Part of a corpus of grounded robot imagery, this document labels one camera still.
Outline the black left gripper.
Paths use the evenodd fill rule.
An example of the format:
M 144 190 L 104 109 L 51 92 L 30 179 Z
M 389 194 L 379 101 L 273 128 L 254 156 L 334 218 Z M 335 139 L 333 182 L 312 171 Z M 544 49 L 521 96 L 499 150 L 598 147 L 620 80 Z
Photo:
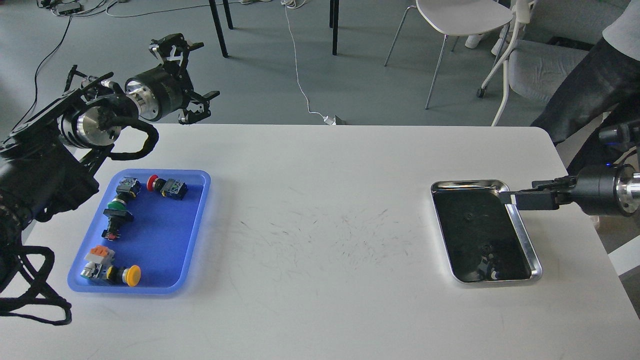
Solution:
M 151 40 L 149 52 L 160 65 L 125 82 L 125 94 L 137 105 L 139 117 L 156 122 L 180 109 L 178 123 L 194 125 L 211 116 L 210 102 L 220 91 L 201 95 L 192 90 L 189 75 L 175 76 L 169 72 L 185 71 L 190 52 L 203 47 L 203 42 L 189 41 L 182 33 Z

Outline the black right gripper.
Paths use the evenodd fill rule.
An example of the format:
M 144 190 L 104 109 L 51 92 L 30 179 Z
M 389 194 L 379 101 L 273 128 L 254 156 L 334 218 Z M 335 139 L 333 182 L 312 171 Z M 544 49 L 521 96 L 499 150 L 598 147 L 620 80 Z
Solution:
M 558 210 L 560 205 L 576 203 L 586 215 L 624 217 L 626 210 L 621 205 L 617 191 L 624 171 L 624 165 L 586 166 L 577 174 L 535 180 L 527 189 L 501 190 L 498 198 L 502 204 L 514 205 L 522 211 Z

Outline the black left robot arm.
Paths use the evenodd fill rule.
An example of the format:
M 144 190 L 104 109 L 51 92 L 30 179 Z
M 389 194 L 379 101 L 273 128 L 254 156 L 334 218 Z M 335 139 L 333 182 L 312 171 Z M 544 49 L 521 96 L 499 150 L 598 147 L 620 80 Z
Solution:
M 64 319 L 23 317 L 53 326 L 71 323 L 71 304 L 47 283 L 54 252 L 23 244 L 23 230 L 75 210 L 98 193 L 94 176 L 105 159 L 146 157 L 159 140 L 153 122 L 176 110 L 181 125 L 210 116 L 210 101 L 220 92 L 198 94 L 187 70 L 189 54 L 202 47 L 181 33 L 153 39 L 148 49 L 160 64 L 124 86 L 110 72 L 91 76 L 73 66 L 62 96 L 16 124 L 2 142 L 1 289 L 18 274 L 28 284 L 20 296 L 1 299 L 3 317 L 19 317 L 18 310 L 29 305 L 57 306 Z

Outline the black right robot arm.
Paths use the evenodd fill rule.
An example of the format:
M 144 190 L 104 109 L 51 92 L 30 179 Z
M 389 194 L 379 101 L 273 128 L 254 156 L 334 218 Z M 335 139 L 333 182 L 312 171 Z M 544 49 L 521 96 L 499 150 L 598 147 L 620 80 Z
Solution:
M 519 210 L 557 210 L 576 203 L 586 215 L 631 217 L 639 210 L 639 173 L 625 160 L 584 166 L 576 175 L 533 181 L 530 189 L 500 191 Z

